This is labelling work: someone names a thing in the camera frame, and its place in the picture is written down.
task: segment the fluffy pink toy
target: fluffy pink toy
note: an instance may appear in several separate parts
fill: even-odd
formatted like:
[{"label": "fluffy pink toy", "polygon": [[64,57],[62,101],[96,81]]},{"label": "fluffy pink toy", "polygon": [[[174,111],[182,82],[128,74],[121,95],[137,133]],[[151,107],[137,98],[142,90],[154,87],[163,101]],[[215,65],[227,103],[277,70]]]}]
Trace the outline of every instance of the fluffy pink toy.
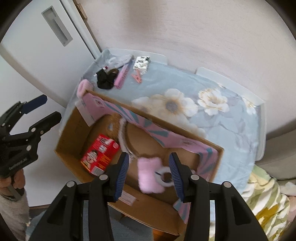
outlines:
[{"label": "fluffy pink toy", "polygon": [[87,79],[81,80],[77,88],[77,97],[82,98],[86,90],[94,90],[94,85]]},{"label": "fluffy pink toy", "polygon": [[161,186],[155,179],[154,172],[162,167],[159,157],[138,159],[138,179],[139,187],[143,193],[162,193],[165,188]]}]

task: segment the floral tablecloth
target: floral tablecloth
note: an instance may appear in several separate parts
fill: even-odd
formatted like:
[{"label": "floral tablecloth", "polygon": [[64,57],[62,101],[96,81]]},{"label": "floral tablecloth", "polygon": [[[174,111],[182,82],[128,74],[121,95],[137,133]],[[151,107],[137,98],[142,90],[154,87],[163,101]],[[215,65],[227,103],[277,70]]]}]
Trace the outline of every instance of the floral tablecloth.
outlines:
[{"label": "floral tablecloth", "polygon": [[[82,79],[96,83],[94,74],[113,57],[108,50]],[[95,91],[133,105],[224,148],[215,183],[230,181],[242,193],[255,162],[260,130],[260,107],[204,77],[151,62],[139,84],[130,70],[122,89]],[[76,91],[64,114],[61,129],[77,100]]]}]

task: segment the yellow floral fabric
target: yellow floral fabric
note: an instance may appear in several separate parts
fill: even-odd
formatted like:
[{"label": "yellow floral fabric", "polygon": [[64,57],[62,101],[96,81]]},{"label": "yellow floral fabric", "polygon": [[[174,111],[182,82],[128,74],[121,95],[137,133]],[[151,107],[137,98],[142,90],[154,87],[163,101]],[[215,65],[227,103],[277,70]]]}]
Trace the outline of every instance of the yellow floral fabric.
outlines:
[{"label": "yellow floral fabric", "polygon": [[[242,197],[262,226],[269,241],[277,241],[288,225],[290,200],[280,193],[279,185],[265,170],[254,166]],[[210,239],[214,241],[215,225]]]}]

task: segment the red box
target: red box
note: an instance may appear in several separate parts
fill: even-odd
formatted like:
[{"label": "red box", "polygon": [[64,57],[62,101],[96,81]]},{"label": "red box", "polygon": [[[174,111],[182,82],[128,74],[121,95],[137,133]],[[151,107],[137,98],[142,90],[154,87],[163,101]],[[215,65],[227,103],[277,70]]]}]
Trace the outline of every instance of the red box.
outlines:
[{"label": "red box", "polygon": [[119,145],[111,138],[99,135],[81,159],[82,165],[89,173],[99,176],[104,173]]}]

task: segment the pink brush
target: pink brush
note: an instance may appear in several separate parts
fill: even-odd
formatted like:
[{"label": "pink brush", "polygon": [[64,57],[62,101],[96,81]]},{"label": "pink brush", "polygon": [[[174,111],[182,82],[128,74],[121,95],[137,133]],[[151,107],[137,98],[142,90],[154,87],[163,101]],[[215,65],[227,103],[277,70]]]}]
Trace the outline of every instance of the pink brush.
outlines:
[{"label": "pink brush", "polygon": [[122,69],[120,70],[118,76],[116,77],[115,81],[114,81],[114,86],[117,88],[117,89],[121,89],[123,83],[124,83],[124,80],[128,74],[128,71],[129,71],[129,67],[130,66],[130,63],[128,64],[125,64]]},{"label": "pink brush", "polygon": [[138,159],[139,187],[143,193],[162,193],[165,188],[155,179],[155,172],[162,167],[159,157]]},{"label": "pink brush", "polygon": [[77,97],[82,98],[86,90],[94,90],[94,86],[87,79],[83,79],[78,85]]}]

